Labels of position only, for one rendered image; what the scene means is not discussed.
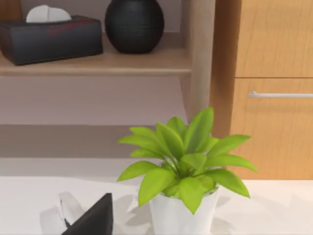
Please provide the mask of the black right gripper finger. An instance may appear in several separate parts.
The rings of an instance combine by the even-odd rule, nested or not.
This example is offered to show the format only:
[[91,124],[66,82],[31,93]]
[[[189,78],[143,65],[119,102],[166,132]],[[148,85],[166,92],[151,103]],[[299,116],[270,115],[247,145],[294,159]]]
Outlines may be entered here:
[[112,235],[112,193],[106,193],[61,235]]

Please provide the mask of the green plant in white pot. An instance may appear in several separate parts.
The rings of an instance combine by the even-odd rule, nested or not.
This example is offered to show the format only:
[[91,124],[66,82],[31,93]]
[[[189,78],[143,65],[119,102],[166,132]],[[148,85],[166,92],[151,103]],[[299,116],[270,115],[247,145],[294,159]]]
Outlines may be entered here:
[[150,205],[155,235],[209,235],[219,188],[243,197],[250,194],[228,166],[255,170],[231,151],[249,139],[237,134],[219,139],[211,135],[214,111],[200,111],[189,124],[172,117],[154,129],[130,128],[119,143],[135,145],[137,161],[119,175],[119,181],[142,176],[138,205]]

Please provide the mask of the open wooden shelf unit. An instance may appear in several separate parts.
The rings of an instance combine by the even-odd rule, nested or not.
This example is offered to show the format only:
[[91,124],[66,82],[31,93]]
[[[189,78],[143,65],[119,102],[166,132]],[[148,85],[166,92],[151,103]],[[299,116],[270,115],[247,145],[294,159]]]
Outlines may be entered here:
[[118,176],[132,126],[189,121],[207,107],[216,0],[170,3],[180,31],[124,54],[102,28],[103,53],[14,65],[0,50],[0,178]]

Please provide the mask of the black tissue box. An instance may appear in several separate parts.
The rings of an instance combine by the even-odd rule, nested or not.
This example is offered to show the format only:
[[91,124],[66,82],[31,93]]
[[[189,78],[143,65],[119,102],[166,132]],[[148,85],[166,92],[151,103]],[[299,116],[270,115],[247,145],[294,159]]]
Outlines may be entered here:
[[0,50],[16,66],[102,54],[101,23],[80,15],[51,23],[0,21]]

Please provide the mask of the wooden drawer front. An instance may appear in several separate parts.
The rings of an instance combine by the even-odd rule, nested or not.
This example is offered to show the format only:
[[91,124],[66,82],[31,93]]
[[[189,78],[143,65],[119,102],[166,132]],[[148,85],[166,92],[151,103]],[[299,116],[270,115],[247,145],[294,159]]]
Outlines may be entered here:
[[234,168],[243,179],[313,180],[313,98],[249,98],[258,93],[313,94],[313,78],[237,78],[231,133],[250,139],[234,154],[256,171]]

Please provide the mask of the black round vase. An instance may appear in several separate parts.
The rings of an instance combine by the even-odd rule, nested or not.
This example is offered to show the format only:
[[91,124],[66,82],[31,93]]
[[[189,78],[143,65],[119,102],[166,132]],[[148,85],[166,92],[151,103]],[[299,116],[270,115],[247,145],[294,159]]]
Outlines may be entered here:
[[105,32],[121,53],[151,52],[164,32],[164,15],[157,0],[111,0],[105,13]]

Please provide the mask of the wooden cupboard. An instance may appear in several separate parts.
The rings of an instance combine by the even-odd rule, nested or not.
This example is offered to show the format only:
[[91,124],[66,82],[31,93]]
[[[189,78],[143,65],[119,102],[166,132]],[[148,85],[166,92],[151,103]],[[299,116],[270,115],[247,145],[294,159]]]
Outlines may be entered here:
[[313,0],[217,0],[211,105],[243,179],[313,180]]

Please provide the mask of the wooden cupboard door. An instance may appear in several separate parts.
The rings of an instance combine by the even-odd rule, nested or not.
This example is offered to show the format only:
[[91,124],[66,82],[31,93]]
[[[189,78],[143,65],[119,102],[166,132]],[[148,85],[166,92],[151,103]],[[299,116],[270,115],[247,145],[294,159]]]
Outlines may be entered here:
[[313,78],[313,0],[242,0],[236,76]]

